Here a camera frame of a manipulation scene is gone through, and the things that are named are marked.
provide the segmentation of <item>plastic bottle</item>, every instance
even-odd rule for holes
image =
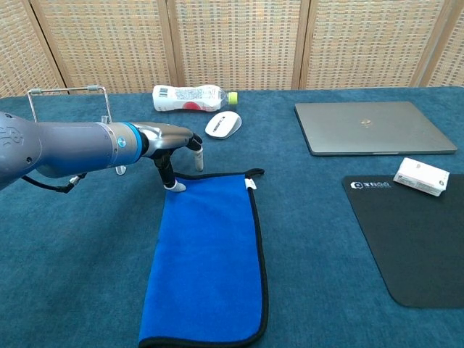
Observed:
[[[237,92],[225,92],[218,86],[172,87],[156,85],[153,88],[153,104],[157,111],[192,109],[217,111],[225,105],[238,103]]]

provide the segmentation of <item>silver laptop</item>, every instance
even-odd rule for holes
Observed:
[[[301,103],[311,154],[451,154],[457,147],[408,101]]]

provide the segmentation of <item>gray robot arm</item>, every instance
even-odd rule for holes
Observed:
[[[170,155],[186,146],[203,169],[202,140],[164,123],[34,123],[0,112],[0,190],[33,170],[49,178],[154,160],[166,189],[183,191]]]

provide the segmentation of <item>wicker background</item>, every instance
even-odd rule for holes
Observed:
[[[122,93],[171,83],[155,0],[32,3],[68,87],[98,83]]]
[[[436,64],[429,86],[464,86],[464,6],[461,7],[459,19]]]
[[[59,86],[21,1],[0,1],[0,97]]]
[[[302,87],[408,86],[443,3],[313,0]]]
[[[173,0],[187,86],[289,89],[299,0]]]

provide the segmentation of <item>blue tablecloth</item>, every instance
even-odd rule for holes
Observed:
[[[241,91],[243,125],[211,139],[213,114],[154,111],[151,94],[110,96],[114,121],[172,123],[204,137],[204,173],[256,180],[268,329],[256,347],[464,347],[464,310],[414,310],[389,295],[341,186],[393,175],[401,156],[313,157],[297,102],[410,101],[459,148],[411,156],[464,173],[464,88]],[[99,121],[103,96],[35,98],[42,121]],[[0,110],[32,120],[25,97]],[[195,174],[187,149],[176,171]],[[49,181],[64,184],[67,178]],[[0,192],[0,347],[135,347],[165,191],[152,161],[90,173],[68,195],[18,181]]]

